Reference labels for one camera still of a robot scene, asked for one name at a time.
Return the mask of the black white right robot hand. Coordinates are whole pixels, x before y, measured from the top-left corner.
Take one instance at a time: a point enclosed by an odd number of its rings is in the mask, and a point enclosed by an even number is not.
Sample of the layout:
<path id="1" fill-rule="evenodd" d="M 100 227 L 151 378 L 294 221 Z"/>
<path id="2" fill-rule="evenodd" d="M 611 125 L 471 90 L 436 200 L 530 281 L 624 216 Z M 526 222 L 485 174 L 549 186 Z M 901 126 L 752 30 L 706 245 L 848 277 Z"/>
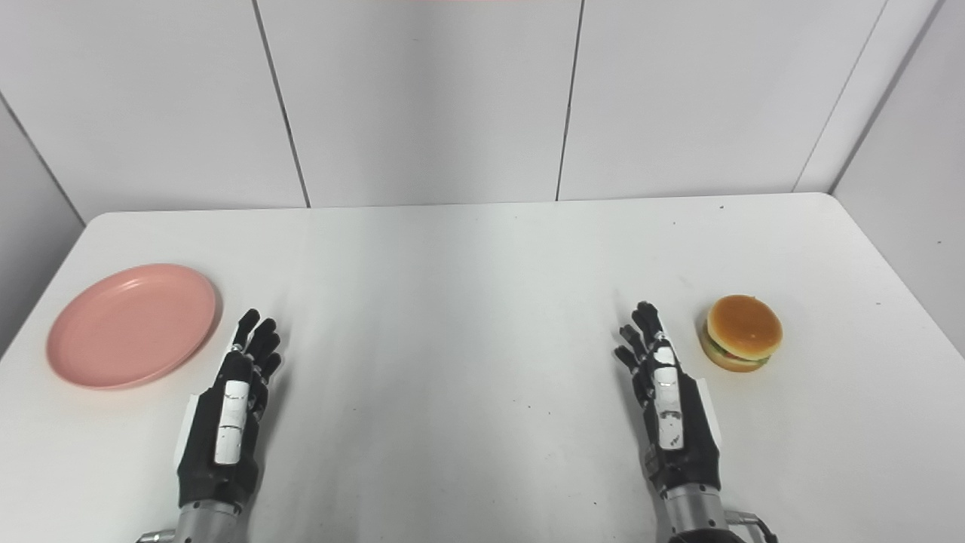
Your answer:
<path id="1" fill-rule="evenodd" d="M 647 433 L 645 472 L 658 492 L 696 485 L 721 490 L 720 452 L 696 379 L 679 363 L 655 305 L 642 300 L 614 349 L 630 372 Z"/>

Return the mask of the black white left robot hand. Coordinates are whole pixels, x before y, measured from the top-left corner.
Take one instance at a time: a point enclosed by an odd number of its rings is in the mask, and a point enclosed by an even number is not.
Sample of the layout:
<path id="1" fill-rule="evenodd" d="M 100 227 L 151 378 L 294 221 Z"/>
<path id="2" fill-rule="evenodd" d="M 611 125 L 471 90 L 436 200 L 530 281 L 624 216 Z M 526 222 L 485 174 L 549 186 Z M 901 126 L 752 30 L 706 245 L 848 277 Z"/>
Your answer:
<path id="1" fill-rule="evenodd" d="M 241 510 L 255 494 L 256 441 L 282 363 L 279 346 L 275 319 L 251 308 L 237 321 L 213 384 L 195 404 L 176 470 L 180 508 L 214 501 Z"/>

